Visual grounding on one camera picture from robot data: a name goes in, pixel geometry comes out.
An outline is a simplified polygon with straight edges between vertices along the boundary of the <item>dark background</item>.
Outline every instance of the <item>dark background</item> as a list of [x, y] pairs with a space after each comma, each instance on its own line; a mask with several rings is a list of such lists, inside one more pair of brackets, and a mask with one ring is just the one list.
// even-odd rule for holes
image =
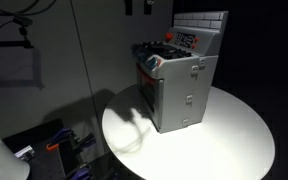
[[251, 106], [275, 141], [264, 180], [288, 179], [288, 1], [174, 0], [174, 14], [229, 11], [213, 86]]

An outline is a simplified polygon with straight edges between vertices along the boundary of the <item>stove top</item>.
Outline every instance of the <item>stove top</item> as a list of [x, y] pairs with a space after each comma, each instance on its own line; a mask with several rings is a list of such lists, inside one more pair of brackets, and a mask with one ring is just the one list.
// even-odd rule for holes
[[162, 42], [143, 42], [142, 46], [164, 59], [179, 59], [192, 56], [192, 53], [190, 52], [177, 49], [170, 45], [165, 45]]

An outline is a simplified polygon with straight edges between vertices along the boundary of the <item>orange clip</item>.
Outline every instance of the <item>orange clip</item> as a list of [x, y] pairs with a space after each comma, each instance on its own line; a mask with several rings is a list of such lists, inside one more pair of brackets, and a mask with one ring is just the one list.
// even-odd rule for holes
[[55, 149], [58, 149], [58, 144], [54, 144], [53, 146], [50, 146], [50, 144], [46, 145], [46, 150], [47, 151], [54, 151]]

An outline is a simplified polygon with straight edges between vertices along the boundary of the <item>round tabletop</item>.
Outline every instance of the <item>round tabletop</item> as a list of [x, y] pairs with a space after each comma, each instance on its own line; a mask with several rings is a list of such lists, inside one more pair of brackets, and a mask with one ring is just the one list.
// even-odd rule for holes
[[262, 118], [241, 100], [211, 87], [201, 123], [160, 134], [136, 86], [117, 94], [102, 121], [114, 155], [149, 180], [255, 180], [271, 168], [275, 145]]

